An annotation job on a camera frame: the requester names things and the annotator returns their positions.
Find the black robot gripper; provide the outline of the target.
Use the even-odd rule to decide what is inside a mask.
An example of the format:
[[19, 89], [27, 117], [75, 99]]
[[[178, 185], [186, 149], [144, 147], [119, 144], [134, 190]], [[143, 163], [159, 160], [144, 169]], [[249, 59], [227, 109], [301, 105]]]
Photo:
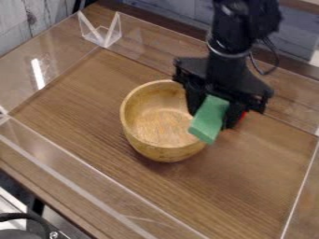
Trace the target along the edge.
[[218, 67], [210, 65], [203, 57], [178, 57], [174, 81], [186, 90], [188, 112], [195, 115], [207, 95], [230, 102], [222, 117], [222, 129], [233, 129], [241, 122], [245, 111], [265, 113], [267, 103], [274, 96], [274, 89], [249, 69], [245, 60], [235, 66], [230, 63]]

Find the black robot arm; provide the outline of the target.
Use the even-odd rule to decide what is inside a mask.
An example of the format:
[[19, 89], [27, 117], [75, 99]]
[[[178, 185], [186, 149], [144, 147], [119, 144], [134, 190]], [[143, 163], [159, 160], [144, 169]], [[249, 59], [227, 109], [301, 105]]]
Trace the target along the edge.
[[261, 79], [273, 70], [255, 66], [253, 46], [273, 45], [270, 35], [279, 31], [282, 12], [278, 0], [212, 0], [214, 19], [207, 33], [208, 55], [175, 59], [174, 81], [186, 90], [188, 112], [196, 114], [204, 98], [230, 102], [222, 114], [222, 127], [230, 129], [243, 115], [263, 113], [274, 96], [273, 87]]

